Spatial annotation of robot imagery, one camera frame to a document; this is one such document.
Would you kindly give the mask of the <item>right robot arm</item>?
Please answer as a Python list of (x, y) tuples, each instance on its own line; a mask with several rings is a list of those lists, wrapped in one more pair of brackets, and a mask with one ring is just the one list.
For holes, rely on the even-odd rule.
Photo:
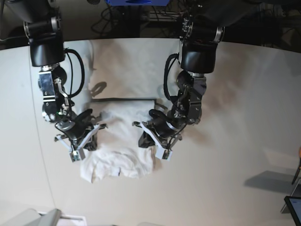
[[(39, 67), (38, 85), (43, 95), (42, 116), (54, 124), (60, 134), (55, 141), (68, 139), (71, 153), (83, 149), (97, 149), (97, 132), (106, 124), (93, 122), (93, 110), (87, 109), (76, 114), (72, 98), (84, 87), (85, 68), (80, 54), (64, 48), (59, 8), (53, 7), (48, 0), (2, 0), (0, 10), (8, 7), (23, 22), (25, 36), (30, 47), (31, 63)], [(60, 66), (68, 54), (74, 54), (79, 61), (81, 80), (75, 92), (66, 92), (66, 71)]]

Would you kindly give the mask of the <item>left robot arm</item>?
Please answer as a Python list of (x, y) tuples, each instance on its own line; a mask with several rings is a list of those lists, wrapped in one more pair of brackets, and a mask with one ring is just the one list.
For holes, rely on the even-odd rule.
[(151, 109), (151, 120), (134, 122), (143, 129), (140, 148), (161, 147), (170, 152), (188, 125), (200, 122), (206, 74), (215, 67), (218, 43), (225, 28), (259, 5), (259, 0), (187, 0), (182, 15), (179, 52), (165, 63), (163, 91), (172, 103), (168, 113)]

